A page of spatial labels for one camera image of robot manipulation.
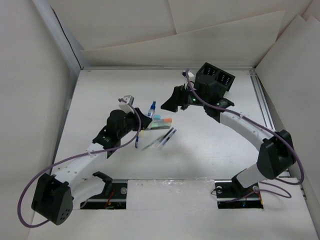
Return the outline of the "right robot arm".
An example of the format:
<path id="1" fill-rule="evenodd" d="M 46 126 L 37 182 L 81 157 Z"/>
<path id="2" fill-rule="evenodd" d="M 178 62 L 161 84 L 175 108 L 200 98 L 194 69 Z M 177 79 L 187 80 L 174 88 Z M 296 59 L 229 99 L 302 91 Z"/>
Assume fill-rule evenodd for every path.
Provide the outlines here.
<path id="1" fill-rule="evenodd" d="M 236 201 L 249 196 L 255 184 L 277 179 L 297 162 L 292 137 L 287 131 L 276 132 L 254 122 L 237 112 L 235 104 L 224 97 L 234 81 L 233 75 L 222 73 L 214 77 L 185 71 L 182 74 L 186 83 L 174 87 L 161 109 L 176 113 L 189 106 L 201 106 L 209 117 L 240 134 L 258 150 L 256 163 L 231 179 L 227 191 Z"/>

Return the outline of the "yellow cap highlighter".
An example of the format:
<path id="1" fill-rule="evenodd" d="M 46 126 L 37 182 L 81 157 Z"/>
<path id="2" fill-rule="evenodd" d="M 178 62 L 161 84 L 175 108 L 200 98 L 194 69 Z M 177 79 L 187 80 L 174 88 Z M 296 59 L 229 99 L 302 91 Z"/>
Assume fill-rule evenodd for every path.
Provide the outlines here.
<path id="1" fill-rule="evenodd" d="M 144 130 L 141 130 L 141 131 L 139 132 L 139 135 L 138 135 L 138 136 L 139 136 L 140 138 L 143 138 L 143 137 L 144 137 L 144 133 L 145 133 L 145 131 L 144 131 Z"/>

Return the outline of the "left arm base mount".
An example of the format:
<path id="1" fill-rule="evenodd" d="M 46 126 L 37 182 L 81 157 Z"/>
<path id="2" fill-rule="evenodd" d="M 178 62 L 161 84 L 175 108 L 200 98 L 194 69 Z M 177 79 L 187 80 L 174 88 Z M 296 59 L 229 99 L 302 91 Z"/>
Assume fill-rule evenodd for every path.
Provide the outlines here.
<path id="1" fill-rule="evenodd" d="M 98 193 L 93 194 L 80 203 L 81 210 L 125 210 L 127 208 L 127 180 L 113 180 L 110 176 L 97 171 L 94 180 L 102 185 Z"/>

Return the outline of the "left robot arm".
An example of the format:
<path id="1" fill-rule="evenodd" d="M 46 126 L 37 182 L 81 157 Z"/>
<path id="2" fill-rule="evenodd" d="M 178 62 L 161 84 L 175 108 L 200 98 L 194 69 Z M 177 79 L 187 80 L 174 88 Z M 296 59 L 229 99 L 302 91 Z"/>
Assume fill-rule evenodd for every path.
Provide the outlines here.
<path id="1" fill-rule="evenodd" d="M 48 222 L 61 225 L 87 199 L 98 195 L 107 198 L 113 191 L 113 179 L 95 169 L 124 145 L 121 139 L 130 132 L 146 129 L 152 118 L 139 108 L 113 110 L 106 125 L 87 148 L 86 152 L 54 172 L 41 173 L 36 184 L 31 208 Z"/>

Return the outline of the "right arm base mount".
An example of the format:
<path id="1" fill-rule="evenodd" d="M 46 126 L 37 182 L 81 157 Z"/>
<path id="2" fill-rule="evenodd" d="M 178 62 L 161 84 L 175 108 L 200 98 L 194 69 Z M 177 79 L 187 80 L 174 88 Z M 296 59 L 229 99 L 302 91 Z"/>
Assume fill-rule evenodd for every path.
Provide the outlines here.
<path id="1" fill-rule="evenodd" d="M 216 196 L 217 207 L 231 209 L 263 209 L 259 185 L 255 183 L 248 188 L 237 187 L 232 180 L 215 180 L 211 194 Z"/>

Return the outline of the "blue spray bottle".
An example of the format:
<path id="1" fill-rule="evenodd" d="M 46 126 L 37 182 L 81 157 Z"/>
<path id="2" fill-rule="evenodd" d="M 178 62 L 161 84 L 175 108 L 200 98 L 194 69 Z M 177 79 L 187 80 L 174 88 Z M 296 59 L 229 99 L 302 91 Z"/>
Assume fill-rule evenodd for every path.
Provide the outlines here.
<path id="1" fill-rule="evenodd" d="M 147 116 L 149 118 L 152 118 L 155 114 L 155 111 L 156 111 L 156 101 L 153 101 L 149 110 L 148 110 Z"/>

